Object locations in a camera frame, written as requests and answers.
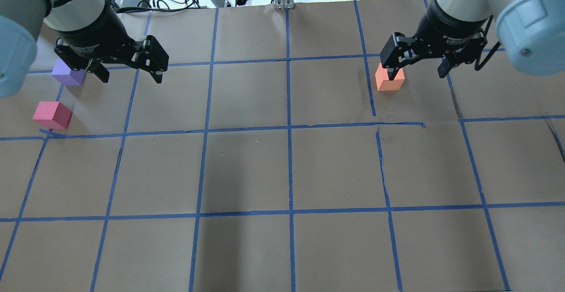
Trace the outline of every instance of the block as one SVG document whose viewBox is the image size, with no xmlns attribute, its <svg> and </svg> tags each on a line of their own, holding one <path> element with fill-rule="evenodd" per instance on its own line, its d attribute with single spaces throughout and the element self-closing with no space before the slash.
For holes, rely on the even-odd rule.
<svg viewBox="0 0 565 292">
<path fill-rule="evenodd" d="M 48 129 L 67 129 L 72 111 L 59 101 L 41 101 L 37 105 L 34 121 Z"/>
<path fill-rule="evenodd" d="M 63 86 L 80 86 L 87 72 L 84 69 L 73 71 L 61 59 L 57 59 L 51 75 Z"/>
<path fill-rule="evenodd" d="M 375 73 L 375 79 L 377 81 L 378 91 L 394 91 L 399 90 L 404 83 L 404 71 L 400 69 L 396 77 L 393 80 L 388 79 L 388 72 L 386 68 L 383 68 L 382 64 L 379 64 L 377 72 Z"/>
</svg>

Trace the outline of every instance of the cube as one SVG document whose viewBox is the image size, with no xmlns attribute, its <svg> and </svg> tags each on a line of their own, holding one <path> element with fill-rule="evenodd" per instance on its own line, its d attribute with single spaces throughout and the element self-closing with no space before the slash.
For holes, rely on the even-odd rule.
<svg viewBox="0 0 565 292">
<path fill-rule="evenodd" d="M 375 73 L 375 79 L 377 81 L 378 91 L 399 90 L 404 83 L 404 71 L 400 69 L 396 77 L 394 77 L 393 80 L 389 80 L 387 69 L 383 68 L 382 64 L 379 64 L 377 72 Z"/>
<path fill-rule="evenodd" d="M 57 59 L 51 75 L 63 86 L 80 86 L 87 72 L 84 69 L 73 71 L 61 59 Z"/>
<path fill-rule="evenodd" d="M 72 111 L 59 101 L 41 101 L 37 105 L 34 121 L 48 129 L 67 129 Z"/>
</svg>

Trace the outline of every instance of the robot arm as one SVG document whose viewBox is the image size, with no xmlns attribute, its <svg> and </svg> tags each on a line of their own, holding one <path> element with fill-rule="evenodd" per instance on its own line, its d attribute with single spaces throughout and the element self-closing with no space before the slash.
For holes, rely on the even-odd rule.
<svg viewBox="0 0 565 292">
<path fill-rule="evenodd" d="M 0 97 L 22 86 L 42 21 L 59 36 L 55 53 L 71 69 L 85 69 L 103 82 L 109 72 L 102 63 L 142 69 L 157 83 L 167 70 L 168 55 L 157 39 L 131 39 L 109 0 L 0 0 Z"/>
<path fill-rule="evenodd" d="M 494 16 L 497 35 L 514 67 L 531 75 L 565 70 L 565 0 L 430 0 L 412 37 L 395 32 L 380 53 L 389 79 L 422 59 L 442 58 L 440 77 L 462 63 L 478 64 L 486 46 L 484 22 Z"/>
</svg>

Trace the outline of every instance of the purple cube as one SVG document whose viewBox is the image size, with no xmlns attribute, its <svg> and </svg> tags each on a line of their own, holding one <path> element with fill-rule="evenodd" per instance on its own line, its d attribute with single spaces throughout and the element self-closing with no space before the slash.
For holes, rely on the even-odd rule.
<svg viewBox="0 0 565 292">
<path fill-rule="evenodd" d="M 57 59 L 51 75 L 64 86 L 80 86 L 87 72 L 84 69 L 73 71 L 64 61 Z"/>
</svg>

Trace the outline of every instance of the light blue cap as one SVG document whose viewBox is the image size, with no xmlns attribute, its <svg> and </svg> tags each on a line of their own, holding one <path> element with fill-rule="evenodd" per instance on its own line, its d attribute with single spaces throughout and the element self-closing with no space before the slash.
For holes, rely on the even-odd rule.
<svg viewBox="0 0 565 292">
<path fill-rule="evenodd" d="M 498 16 L 497 35 L 522 73 L 565 71 L 565 0 L 515 0 Z"/>
<path fill-rule="evenodd" d="M 34 37 L 24 27 L 0 15 L 0 99 L 22 88 L 36 54 Z"/>
</svg>

